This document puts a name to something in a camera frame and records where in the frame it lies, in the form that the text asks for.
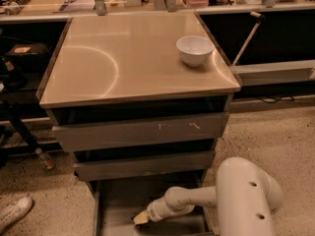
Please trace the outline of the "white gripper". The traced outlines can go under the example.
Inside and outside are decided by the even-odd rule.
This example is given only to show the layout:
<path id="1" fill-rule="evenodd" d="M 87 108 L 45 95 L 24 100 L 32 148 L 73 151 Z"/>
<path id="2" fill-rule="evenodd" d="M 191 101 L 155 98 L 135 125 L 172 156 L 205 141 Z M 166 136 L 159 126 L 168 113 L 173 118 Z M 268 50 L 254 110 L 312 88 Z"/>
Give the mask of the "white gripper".
<path id="1" fill-rule="evenodd" d="M 135 225 L 148 223 L 150 220 L 153 222 L 161 221 L 169 216 L 168 206 L 165 200 L 155 200 L 151 202 L 147 210 L 141 211 L 133 217 Z"/>

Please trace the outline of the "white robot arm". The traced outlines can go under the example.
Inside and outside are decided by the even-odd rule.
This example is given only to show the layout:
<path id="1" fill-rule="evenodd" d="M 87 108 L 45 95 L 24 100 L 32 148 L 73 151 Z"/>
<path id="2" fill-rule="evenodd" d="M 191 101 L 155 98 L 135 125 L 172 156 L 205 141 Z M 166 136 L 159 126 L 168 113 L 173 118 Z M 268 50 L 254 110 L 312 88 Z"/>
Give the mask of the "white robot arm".
<path id="1" fill-rule="evenodd" d="M 137 214 L 137 225 L 190 213 L 194 207 L 218 210 L 220 236 L 276 236 L 272 214 L 284 203 L 280 184 L 253 162 L 226 159 L 211 187 L 171 187 Z"/>

